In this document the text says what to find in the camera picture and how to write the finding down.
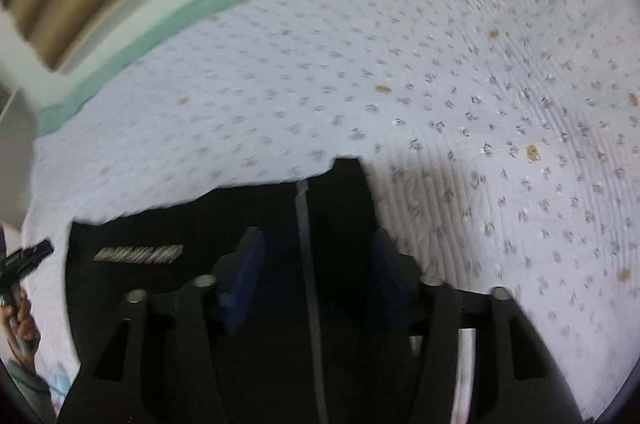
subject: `mattress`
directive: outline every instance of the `mattress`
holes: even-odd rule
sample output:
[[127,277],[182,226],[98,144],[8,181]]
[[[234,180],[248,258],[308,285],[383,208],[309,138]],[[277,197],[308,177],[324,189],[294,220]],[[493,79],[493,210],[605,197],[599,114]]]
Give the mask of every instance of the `mattress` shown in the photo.
[[[609,0],[252,0],[130,65],[36,142],[43,375],[78,370],[72,219],[366,166],[381,226],[456,288],[509,288],[598,416],[640,355],[640,29]],[[472,340],[462,341],[466,422]]]

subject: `metal screw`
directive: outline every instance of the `metal screw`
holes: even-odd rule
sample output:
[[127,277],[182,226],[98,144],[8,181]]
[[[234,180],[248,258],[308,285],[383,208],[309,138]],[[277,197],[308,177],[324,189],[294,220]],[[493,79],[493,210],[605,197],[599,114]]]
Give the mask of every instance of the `metal screw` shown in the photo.
[[428,287],[440,287],[441,285],[444,285],[444,279],[435,276],[429,276],[428,274],[422,276],[420,280]]
[[132,290],[127,294],[127,301],[129,303],[140,303],[146,299],[146,290],[138,289]]
[[196,285],[196,287],[198,288],[204,289],[205,287],[210,287],[212,285],[215,285],[216,277],[212,276],[211,274],[198,276],[196,279],[193,280],[193,284]]
[[504,287],[496,287],[491,291],[491,295],[500,301],[508,301],[513,298],[511,293]]

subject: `hand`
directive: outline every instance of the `hand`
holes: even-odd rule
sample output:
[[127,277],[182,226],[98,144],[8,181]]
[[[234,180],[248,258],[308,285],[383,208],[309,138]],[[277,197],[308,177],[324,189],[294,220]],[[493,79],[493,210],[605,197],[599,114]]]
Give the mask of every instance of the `hand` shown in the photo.
[[[36,373],[35,356],[40,345],[40,331],[36,326],[36,322],[31,315],[31,302],[27,299],[27,292],[20,290],[20,309],[17,314],[17,327],[12,328],[10,324],[11,317],[15,317],[13,307],[0,307],[2,316],[2,328],[6,334],[6,340],[9,343],[9,347],[14,354],[18,364],[21,364],[25,369],[29,370],[32,374]],[[34,344],[33,350],[28,354],[23,354],[20,350],[20,345],[16,337],[24,340],[31,341]]]

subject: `person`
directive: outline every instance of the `person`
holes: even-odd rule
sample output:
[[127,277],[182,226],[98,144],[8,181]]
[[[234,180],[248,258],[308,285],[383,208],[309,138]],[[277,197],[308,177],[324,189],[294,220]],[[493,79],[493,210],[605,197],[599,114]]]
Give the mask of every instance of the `person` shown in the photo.
[[[56,421],[56,412],[51,401],[51,392],[47,382],[36,372],[35,356],[40,346],[40,331],[31,315],[31,302],[24,290],[20,290],[20,307],[17,314],[11,306],[0,307],[2,328],[13,357],[4,361],[4,367],[14,379],[24,398],[45,424]],[[11,318],[17,325],[12,327]],[[18,339],[34,344],[25,354],[18,345]]]

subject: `grey sleeve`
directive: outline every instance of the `grey sleeve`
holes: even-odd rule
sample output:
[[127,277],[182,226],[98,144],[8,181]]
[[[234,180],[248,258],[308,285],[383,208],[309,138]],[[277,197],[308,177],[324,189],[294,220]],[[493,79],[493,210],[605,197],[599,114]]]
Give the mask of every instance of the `grey sleeve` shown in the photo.
[[42,377],[28,372],[13,360],[6,361],[4,367],[34,412],[45,424],[54,424],[56,412],[53,409],[47,382]]

